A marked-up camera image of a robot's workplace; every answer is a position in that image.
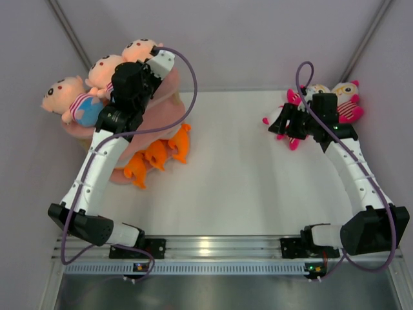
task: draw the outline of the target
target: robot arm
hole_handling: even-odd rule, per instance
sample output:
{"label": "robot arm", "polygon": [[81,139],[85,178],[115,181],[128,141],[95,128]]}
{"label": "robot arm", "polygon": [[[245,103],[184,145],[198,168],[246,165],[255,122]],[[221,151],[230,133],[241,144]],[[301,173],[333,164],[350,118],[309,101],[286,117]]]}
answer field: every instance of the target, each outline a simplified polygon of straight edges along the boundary
{"label": "robot arm", "polygon": [[[101,200],[116,163],[128,147],[132,136],[118,137],[96,147],[105,139],[122,132],[136,131],[154,92],[174,66],[175,55],[167,51],[152,51],[153,58],[144,63],[122,63],[112,76],[114,90],[110,103],[100,113],[92,144],[82,167],[60,204],[52,203],[48,215],[63,228],[68,210],[76,201],[69,233],[94,245],[105,243],[139,247],[145,232],[137,227],[100,216]],[[94,156],[90,166],[89,159]],[[82,182],[85,170],[87,175]],[[76,197],[79,185],[80,195]]]}
{"label": "robot arm", "polygon": [[[344,248],[350,255],[389,251],[391,233],[386,210],[368,180],[376,179],[363,157],[356,131],[350,124],[339,123],[337,96],[314,94],[311,108],[341,142],[354,152],[359,161],[355,162],[311,115],[300,111],[295,105],[286,103],[278,119],[268,128],[275,134],[288,134],[297,139],[305,139],[307,135],[313,136],[336,168],[350,198],[354,215],[352,219],[344,225],[306,226],[301,231],[303,243],[309,244],[310,247]],[[358,163],[362,163],[366,168],[367,176],[360,170]],[[405,207],[395,207],[386,195],[385,199],[392,211],[398,245],[410,217]]]}

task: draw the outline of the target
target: gray wall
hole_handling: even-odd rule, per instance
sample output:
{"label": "gray wall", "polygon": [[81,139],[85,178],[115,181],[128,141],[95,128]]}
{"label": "gray wall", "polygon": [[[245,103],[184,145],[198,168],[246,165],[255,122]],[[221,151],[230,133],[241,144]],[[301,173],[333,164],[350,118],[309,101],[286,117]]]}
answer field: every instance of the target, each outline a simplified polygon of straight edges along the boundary
{"label": "gray wall", "polygon": [[[381,186],[413,216],[413,1],[395,1],[353,72],[366,114],[358,122],[363,153]],[[413,276],[413,220],[402,250]]]}
{"label": "gray wall", "polygon": [[47,208],[84,157],[41,99],[58,79],[85,72],[43,0],[4,3],[0,38],[0,309],[36,309],[59,231]]}
{"label": "gray wall", "polygon": [[[308,59],[314,81],[334,84],[381,0],[59,2],[91,61],[148,37],[182,51],[201,90],[238,90],[292,86]],[[181,68],[183,88],[192,88]]]}

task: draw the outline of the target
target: gray floor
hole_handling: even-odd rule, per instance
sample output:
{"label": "gray floor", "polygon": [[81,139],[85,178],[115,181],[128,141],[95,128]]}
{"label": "gray floor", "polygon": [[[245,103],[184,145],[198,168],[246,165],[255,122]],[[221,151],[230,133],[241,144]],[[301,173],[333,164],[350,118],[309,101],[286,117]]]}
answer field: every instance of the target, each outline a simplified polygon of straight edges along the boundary
{"label": "gray floor", "polygon": [[153,276],[132,285],[117,277],[76,304],[65,301],[107,278],[66,276],[55,310],[400,309],[387,272],[367,274],[347,264],[321,284],[275,276]]}

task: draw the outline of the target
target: vertical metal post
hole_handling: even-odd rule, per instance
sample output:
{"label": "vertical metal post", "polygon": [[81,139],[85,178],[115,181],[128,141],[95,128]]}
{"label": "vertical metal post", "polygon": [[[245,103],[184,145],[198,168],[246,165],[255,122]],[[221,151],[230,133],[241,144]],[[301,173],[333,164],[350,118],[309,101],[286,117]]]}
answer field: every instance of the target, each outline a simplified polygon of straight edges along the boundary
{"label": "vertical metal post", "polygon": [[82,44],[77,38],[60,4],[57,2],[57,0],[45,0],[45,1],[47,5],[50,7],[50,9],[52,10],[52,12],[54,13],[54,15],[56,16],[57,20],[59,21],[63,31],[65,32],[65,34],[67,35],[67,38],[70,41],[70,44],[75,49],[75,52],[79,56],[79,59],[82,62],[83,66],[86,68],[86,71],[89,71],[89,68],[92,66],[92,62],[90,61],[90,58],[86,54]]}
{"label": "vertical metal post", "polygon": [[340,76],[339,82],[347,81],[348,77],[350,76],[351,72],[353,71],[354,67],[357,65],[361,55],[363,54],[366,46],[370,42],[371,38],[373,37],[374,33],[378,29],[378,26],[381,24],[385,14],[389,11],[391,4],[394,0],[382,0],[377,12],[374,14],[373,20],[370,22],[366,32],[364,33],[361,41],[352,54],[350,61],[348,62],[345,71]]}

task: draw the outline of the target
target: doll head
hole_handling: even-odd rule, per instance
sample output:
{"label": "doll head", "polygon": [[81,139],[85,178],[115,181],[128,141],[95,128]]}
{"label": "doll head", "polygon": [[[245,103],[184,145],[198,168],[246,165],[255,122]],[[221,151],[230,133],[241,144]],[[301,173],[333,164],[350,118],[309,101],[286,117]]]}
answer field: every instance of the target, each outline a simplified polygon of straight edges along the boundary
{"label": "doll head", "polygon": [[331,90],[328,89],[328,87],[324,85],[314,84],[314,85],[307,87],[306,92],[307,92],[307,95],[305,95],[305,100],[308,101],[308,100],[312,100],[312,95],[314,94],[322,94],[326,92],[331,92]]}
{"label": "doll head", "polygon": [[154,46],[163,47],[163,44],[156,44],[152,40],[140,39],[129,43],[122,52],[122,57],[125,61],[135,63],[136,61],[144,62],[145,59],[151,59],[153,56],[150,51]]}
{"label": "doll head", "polygon": [[85,93],[80,76],[66,77],[54,83],[43,96],[41,107],[58,114],[65,113],[76,97]]}
{"label": "doll head", "polygon": [[359,82],[351,81],[347,83],[338,83],[331,92],[337,95],[338,103],[350,100],[354,95],[359,94]]}
{"label": "doll head", "polygon": [[102,57],[90,68],[88,79],[85,80],[89,87],[105,88],[112,80],[115,68],[124,63],[122,56],[107,55]]}

